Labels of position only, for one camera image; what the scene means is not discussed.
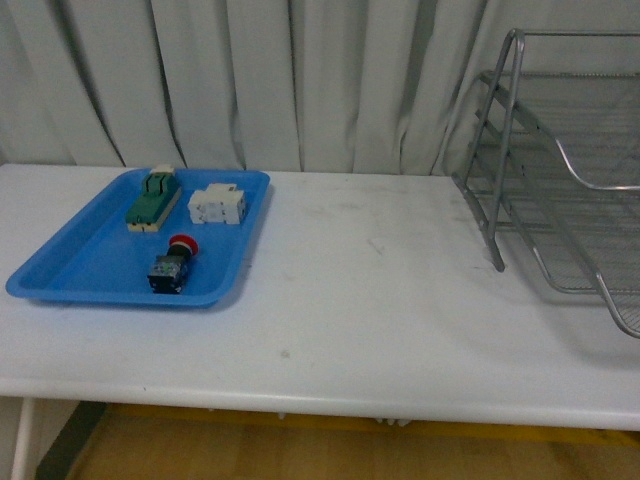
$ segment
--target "table surface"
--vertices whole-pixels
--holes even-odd
[[[0,167],[0,280],[123,170]],[[494,270],[449,178],[271,173],[241,273],[205,310],[0,293],[0,395],[640,430],[640,342]]]

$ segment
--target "plastic tray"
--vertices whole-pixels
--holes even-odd
[[[233,286],[269,185],[262,172],[177,170],[182,195],[159,232],[130,232],[125,213],[140,195],[149,170],[120,175],[9,278],[16,297],[54,302],[207,307]],[[240,225],[194,225],[187,203],[210,183],[235,183],[245,191],[247,213]],[[177,295],[154,294],[147,274],[176,233],[191,235],[199,253]]]

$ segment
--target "curtain fold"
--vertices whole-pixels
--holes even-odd
[[[637,0],[0,0],[0,162],[449,174],[466,161],[474,79],[509,29],[640,30],[636,12]],[[637,67],[638,43],[533,42],[527,61]]]
[[[245,167],[224,0],[153,0],[176,140],[190,168]]]
[[[14,127],[5,116],[13,114],[14,121],[16,116],[23,120],[19,128],[30,129],[31,132],[22,138],[19,145],[14,144],[14,148],[20,152],[18,157],[9,157],[7,161],[56,163],[56,160],[63,160],[63,163],[80,161],[85,165],[122,165],[78,75],[68,38],[56,22],[49,5],[39,0],[7,0],[6,7],[2,11],[11,15],[20,36],[20,43],[14,43],[9,48],[15,54],[24,52],[26,58],[21,60],[30,64],[29,73],[32,73],[24,80],[37,83],[42,99],[37,106],[47,112],[39,120],[51,119],[53,128],[49,132],[55,132],[59,144],[68,152],[64,159],[51,157],[54,152],[24,158],[29,151],[29,138],[35,136],[37,131],[31,130],[28,118],[21,118],[26,109],[16,105],[15,110],[0,113],[2,129]]]

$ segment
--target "wooden floor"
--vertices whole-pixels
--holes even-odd
[[[640,437],[113,405],[67,478],[635,480]]]

